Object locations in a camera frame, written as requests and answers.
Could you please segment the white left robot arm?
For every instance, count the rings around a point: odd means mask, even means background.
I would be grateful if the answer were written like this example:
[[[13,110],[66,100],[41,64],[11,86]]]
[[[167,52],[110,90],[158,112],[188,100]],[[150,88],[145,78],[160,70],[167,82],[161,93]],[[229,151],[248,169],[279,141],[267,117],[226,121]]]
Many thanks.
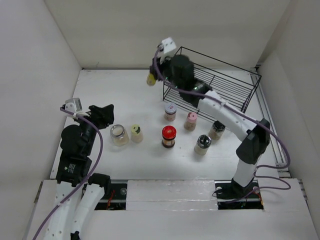
[[[92,162],[89,156],[96,137],[100,143],[98,156],[102,156],[101,130],[113,124],[114,105],[91,105],[88,112],[81,113],[66,103],[60,110],[76,123],[61,132],[55,206],[40,226],[46,227],[46,240],[81,240],[98,202],[112,191],[110,176],[95,173],[99,160]]]

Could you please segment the red lid sauce jar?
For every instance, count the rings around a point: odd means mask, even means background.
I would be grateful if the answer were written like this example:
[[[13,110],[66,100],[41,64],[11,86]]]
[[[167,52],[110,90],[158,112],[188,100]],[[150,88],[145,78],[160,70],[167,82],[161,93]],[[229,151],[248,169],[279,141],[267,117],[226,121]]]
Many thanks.
[[[174,126],[172,125],[167,125],[162,129],[162,145],[170,149],[172,148],[175,143],[176,143],[176,135],[177,135],[177,130]]]

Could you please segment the yellow oil bottle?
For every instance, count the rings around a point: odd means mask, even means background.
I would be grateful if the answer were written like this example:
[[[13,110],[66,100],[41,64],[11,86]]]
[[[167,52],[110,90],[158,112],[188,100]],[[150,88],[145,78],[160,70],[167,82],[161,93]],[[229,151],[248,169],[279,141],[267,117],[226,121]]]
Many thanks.
[[[150,87],[154,86],[158,81],[158,76],[155,73],[149,72],[146,78],[146,84]]]

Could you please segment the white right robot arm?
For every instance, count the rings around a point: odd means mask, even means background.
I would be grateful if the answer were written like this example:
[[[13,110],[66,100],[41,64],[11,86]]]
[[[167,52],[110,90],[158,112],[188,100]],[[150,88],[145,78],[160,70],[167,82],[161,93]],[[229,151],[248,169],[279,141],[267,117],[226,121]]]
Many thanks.
[[[155,55],[149,72],[179,92],[187,103],[213,116],[240,140],[236,149],[238,164],[228,187],[216,191],[227,203],[238,202],[251,195],[258,161],[270,143],[270,122],[257,121],[227,103],[212,87],[195,77],[194,65],[185,55],[159,57]]]

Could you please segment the black lid spice shaker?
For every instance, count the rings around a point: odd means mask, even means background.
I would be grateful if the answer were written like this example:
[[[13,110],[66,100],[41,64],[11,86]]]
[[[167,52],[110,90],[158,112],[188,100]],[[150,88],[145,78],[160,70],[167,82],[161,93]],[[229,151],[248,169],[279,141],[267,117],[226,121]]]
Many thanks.
[[[212,139],[209,135],[200,135],[194,146],[194,151],[199,155],[205,155],[212,144]]]

